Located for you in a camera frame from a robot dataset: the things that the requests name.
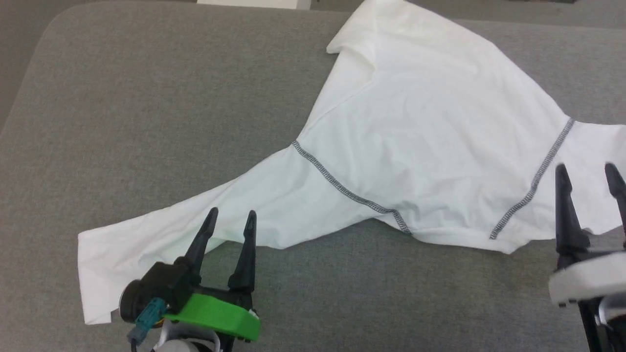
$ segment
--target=white fabric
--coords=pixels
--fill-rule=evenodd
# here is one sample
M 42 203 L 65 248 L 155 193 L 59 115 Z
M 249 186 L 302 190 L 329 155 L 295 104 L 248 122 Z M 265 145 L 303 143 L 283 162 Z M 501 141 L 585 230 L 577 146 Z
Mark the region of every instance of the white fabric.
M 339 56 L 297 139 L 319 164 L 291 145 L 196 197 L 81 233 L 86 323 L 110 322 L 124 287 L 182 255 L 211 207 L 220 216 L 208 251 L 242 242 L 254 209 L 259 246 L 293 246 L 373 217 L 397 229 L 403 221 L 421 241 L 511 253 L 554 237 L 554 168 L 565 162 L 581 224 L 619 225 L 603 165 L 626 166 L 625 130 L 576 123 L 532 201 L 490 239 L 569 117 L 489 41 L 415 5 L 366 0 L 327 50 Z

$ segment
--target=gray floor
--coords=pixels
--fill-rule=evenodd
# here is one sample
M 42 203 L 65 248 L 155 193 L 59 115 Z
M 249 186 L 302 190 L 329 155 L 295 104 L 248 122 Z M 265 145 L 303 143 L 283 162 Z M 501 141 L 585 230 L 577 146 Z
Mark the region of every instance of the gray floor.
M 0 129 L 35 46 L 50 21 L 72 6 L 97 0 L 0 0 Z M 195 0 L 177 0 L 195 2 Z M 353 11 L 362 0 L 312 0 L 312 9 Z M 626 28 L 626 0 L 576 4 L 506 0 L 411 0 L 448 18 Z
M 578 0 L 575 4 L 507 0 L 408 0 L 447 18 L 595 28 L 626 28 L 626 0 Z M 362 0 L 312 0 L 311 8 L 354 11 Z

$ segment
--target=gray stitching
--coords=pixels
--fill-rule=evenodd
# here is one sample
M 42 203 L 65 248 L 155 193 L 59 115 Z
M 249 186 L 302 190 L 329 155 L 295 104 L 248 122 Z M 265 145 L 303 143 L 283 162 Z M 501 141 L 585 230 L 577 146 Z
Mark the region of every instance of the gray stitching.
M 309 154 L 306 150 L 304 150 L 300 146 L 300 143 L 298 143 L 298 141 L 294 141 L 291 144 L 298 151 L 298 153 L 300 153 L 300 155 L 302 155 L 306 160 L 308 160 L 311 164 L 313 164 L 313 166 L 315 166 L 316 169 L 320 171 L 320 173 L 324 176 L 324 178 L 328 182 L 330 182 L 331 185 L 333 185 L 341 194 L 345 195 L 346 197 L 352 199 L 353 201 L 357 203 L 366 205 L 381 214 L 392 214 L 394 219 L 398 223 L 398 227 L 400 228 L 400 230 L 402 230 L 402 232 L 404 232 L 405 234 L 408 234 L 408 235 L 411 234 L 409 227 L 406 225 L 406 223 L 404 222 L 404 219 L 402 218 L 402 216 L 397 210 L 387 209 L 377 203 L 372 202 L 371 200 L 367 200 L 365 198 L 359 197 L 358 195 L 352 193 L 350 190 L 345 188 L 339 181 L 337 181 L 337 179 L 335 179 L 331 175 L 331 173 L 328 172 L 328 170 L 326 170 L 326 168 L 322 165 L 322 163 L 318 161 L 318 159 L 316 159 L 313 155 Z
M 502 231 L 502 229 L 505 228 L 509 220 L 511 220 L 511 218 L 513 217 L 513 214 L 515 214 L 518 210 L 524 208 L 526 205 L 528 205 L 528 203 L 530 203 L 531 200 L 533 200 L 535 193 L 537 193 L 537 187 L 539 187 L 539 181 L 543 177 L 543 174 L 546 172 L 546 170 L 548 170 L 548 167 L 552 163 L 552 160 L 554 160 L 554 157 L 557 155 L 558 150 L 563 145 L 565 138 L 570 133 L 570 130 L 572 130 L 573 126 L 574 126 L 573 119 L 570 119 L 569 121 L 567 121 L 567 124 L 565 124 L 565 127 L 561 131 L 561 134 L 558 136 L 557 140 L 552 145 L 552 148 L 550 148 L 548 155 L 545 157 L 545 159 L 543 159 L 543 162 L 541 163 L 539 170 L 537 170 L 537 173 L 533 177 L 533 181 L 530 183 L 530 190 L 528 191 L 526 196 L 522 198 L 521 201 L 519 201 L 517 204 L 512 206 L 511 209 L 509 209 L 508 212 L 504 214 L 502 219 L 500 219 L 500 221 L 496 224 L 496 226 L 491 231 L 491 235 L 489 236 L 489 239 L 496 239 L 498 237 L 498 234 Z

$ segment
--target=green bracket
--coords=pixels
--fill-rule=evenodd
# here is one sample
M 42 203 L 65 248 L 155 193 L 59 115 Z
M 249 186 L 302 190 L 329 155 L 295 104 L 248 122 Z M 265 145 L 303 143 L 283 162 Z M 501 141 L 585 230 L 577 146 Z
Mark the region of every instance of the green bracket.
M 259 339 L 261 322 L 253 313 L 213 296 L 194 293 L 178 314 L 166 314 L 172 321 L 201 326 L 236 338 Z

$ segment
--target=teal connector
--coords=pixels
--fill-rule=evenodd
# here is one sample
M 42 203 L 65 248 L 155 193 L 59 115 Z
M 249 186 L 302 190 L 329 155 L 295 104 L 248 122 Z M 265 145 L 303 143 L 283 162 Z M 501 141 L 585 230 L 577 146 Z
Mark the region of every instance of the teal connector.
M 163 319 L 163 315 L 167 307 L 165 306 L 165 301 L 160 298 L 153 298 L 150 300 L 146 308 L 139 314 L 137 320 L 135 320 L 135 327 L 128 333 L 126 336 L 128 338 L 128 342 L 136 346 L 142 344 L 143 340 L 146 339 L 146 335 L 148 335 L 148 331 L 152 329 L 154 324 L 161 319 Z

